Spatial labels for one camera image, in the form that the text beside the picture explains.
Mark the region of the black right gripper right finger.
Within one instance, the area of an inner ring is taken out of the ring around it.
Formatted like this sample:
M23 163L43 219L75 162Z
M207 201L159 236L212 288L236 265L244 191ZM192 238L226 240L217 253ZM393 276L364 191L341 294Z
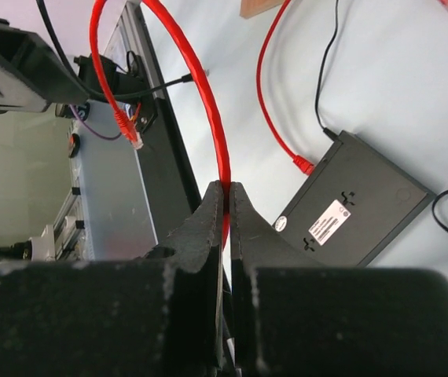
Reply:
M246 376L448 376L448 280L329 268L230 187L236 362Z

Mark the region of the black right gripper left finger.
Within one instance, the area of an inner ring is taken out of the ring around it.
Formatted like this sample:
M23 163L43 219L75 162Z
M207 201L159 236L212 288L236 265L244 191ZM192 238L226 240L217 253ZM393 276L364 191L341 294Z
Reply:
M213 376L222 186L145 257L0 264L0 376Z

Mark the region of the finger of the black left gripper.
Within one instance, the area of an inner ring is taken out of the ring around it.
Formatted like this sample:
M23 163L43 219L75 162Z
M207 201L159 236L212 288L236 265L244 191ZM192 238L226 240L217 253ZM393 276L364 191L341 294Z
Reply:
M83 104L87 99L39 35L0 18L0 114L44 112L52 104Z

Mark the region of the small black network switch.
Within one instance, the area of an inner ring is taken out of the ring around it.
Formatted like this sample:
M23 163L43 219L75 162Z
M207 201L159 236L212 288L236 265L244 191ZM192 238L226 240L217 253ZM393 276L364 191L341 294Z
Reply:
M433 197L431 189L343 131L273 227L323 265L365 266Z

